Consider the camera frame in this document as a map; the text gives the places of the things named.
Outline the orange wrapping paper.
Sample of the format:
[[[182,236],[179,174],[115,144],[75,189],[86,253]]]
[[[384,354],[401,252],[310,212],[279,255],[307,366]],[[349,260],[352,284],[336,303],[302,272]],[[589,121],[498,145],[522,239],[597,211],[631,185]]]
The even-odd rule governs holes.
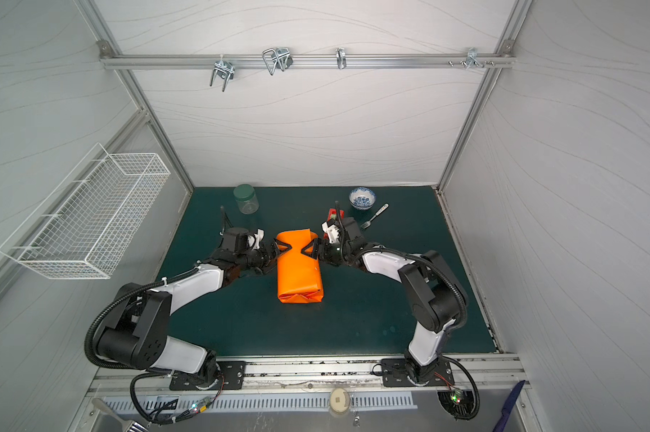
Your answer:
[[[318,259],[301,254],[301,249],[318,236],[310,230],[283,231],[276,236],[293,248],[277,258],[277,298],[286,304],[321,302],[324,297]]]

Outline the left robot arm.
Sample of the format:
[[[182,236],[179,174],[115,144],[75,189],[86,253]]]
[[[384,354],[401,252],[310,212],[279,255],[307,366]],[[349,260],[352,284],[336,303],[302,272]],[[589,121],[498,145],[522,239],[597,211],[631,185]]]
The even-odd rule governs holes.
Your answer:
[[[229,286],[244,272],[271,271],[290,249],[280,240],[266,241],[262,230],[225,230],[219,247],[190,270],[151,284],[122,286],[87,330],[86,358],[100,368],[181,372],[209,379],[213,354],[170,336],[172,315]]]

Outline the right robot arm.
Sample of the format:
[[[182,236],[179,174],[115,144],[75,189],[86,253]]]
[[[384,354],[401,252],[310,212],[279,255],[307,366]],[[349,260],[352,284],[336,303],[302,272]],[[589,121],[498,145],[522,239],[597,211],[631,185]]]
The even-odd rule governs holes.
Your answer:
[[[467,295],[455,273],[436,250],[413,254],[366,240],[350,217],[326,221],[322,229],[321,237],[301,247],[303,255],[402,285],[417,322],[404,355],[405,370],[413,384],[426,385],[446,361],[443,348],[451,333],[467,322]]]

